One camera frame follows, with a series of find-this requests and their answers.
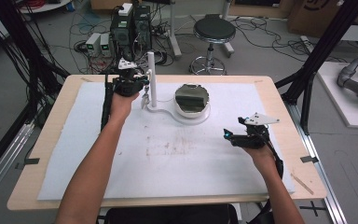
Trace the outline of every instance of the person's hand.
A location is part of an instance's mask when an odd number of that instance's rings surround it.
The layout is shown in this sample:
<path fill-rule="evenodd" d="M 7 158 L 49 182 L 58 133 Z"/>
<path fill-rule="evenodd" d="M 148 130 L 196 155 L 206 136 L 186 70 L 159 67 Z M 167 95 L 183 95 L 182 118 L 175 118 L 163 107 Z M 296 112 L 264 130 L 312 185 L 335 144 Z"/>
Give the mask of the person's hand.
<path fill-rule="evenodd" d="M 113 94 L 110 107 L 110 119 L 124 121 L 131 112 L 131 103 L 139 96 L 139 92 L 130 97 Z"/>
<path fill-rule="evenodd" d="M 253 159 L 255 168 L 262 176 L 277 173 L 275 158 L 267 145 L 259 149 L 243 148 Z"/>

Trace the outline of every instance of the small white box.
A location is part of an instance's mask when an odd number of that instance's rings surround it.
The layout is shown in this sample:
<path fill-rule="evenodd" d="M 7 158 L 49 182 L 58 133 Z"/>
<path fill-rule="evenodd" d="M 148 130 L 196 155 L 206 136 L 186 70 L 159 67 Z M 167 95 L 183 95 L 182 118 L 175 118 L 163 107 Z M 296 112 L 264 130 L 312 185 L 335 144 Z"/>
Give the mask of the small white box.
<path fill-rule="evenodd" d="M 123 7 L 124 7 L 124 9 L 121 9 L 118 12 L 118 15 L 119 16 L 128 16 L 130 11 L 131 11 L 131 9 L 132 9 L 132 4 L 131 3 L 124 3 Z"/>

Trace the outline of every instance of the white pole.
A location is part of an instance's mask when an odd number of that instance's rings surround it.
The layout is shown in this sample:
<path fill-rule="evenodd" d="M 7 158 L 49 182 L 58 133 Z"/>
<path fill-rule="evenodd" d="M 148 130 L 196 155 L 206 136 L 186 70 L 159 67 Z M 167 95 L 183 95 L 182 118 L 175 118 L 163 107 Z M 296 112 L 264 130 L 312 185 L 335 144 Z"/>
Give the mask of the white pole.
<path fill-rule="evenodd" d="M 152 76 L 150 80 L 150 94 L 152 96 L 152 106 L 157 106 L 157 98 L 156 98 L 156 66 L 154 60 L 154 52 L 147 52 L 147 62 L 149 63 L 149 69 L 152 70 Z"/>
<path fill-rule="evenodd" d="M 230 0 L 226 0 L 225 4 L 223 4 L 223 14 L 222 14 L 222 19 L 223 20 L 227 20 L 227 15 L 228 15 L 230 5 L 231 5 Z"/>

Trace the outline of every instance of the stool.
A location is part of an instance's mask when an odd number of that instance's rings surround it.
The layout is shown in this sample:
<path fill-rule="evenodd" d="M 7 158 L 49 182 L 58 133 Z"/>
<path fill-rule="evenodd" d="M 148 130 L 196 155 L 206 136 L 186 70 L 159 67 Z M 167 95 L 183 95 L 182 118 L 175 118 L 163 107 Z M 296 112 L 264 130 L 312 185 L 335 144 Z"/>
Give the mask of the stool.
<path fill-rule="evenodd" d="M 222 61 L 213 57 L 213 44 L 224 44 L 235 36 L 235 26 L 219 17 L 205 17 L 194 25 L 194 35 L 209 43 L 206 57 L 200 56 L 191 62 L 190 72 L 195 75 L 226 75 L 227 71 Z"/>

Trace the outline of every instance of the power supply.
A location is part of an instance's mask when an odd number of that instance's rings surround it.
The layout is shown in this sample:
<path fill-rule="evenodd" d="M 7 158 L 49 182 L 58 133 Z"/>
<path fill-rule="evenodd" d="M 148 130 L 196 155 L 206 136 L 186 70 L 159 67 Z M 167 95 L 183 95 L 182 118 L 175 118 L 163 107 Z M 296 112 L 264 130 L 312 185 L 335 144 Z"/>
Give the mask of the power supply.
<path fill-rule="evenodd" d="M 87 40 L 86 47 L 90 57 L 97 57 L 101 53 L 101 34 L 94 33 Z"/>
<path fill-rule="evenodd" d="M 110 39 L 110 34 L 101 34 L 101 52 L 104 57 L 112 57 L 113 43 Z"/>

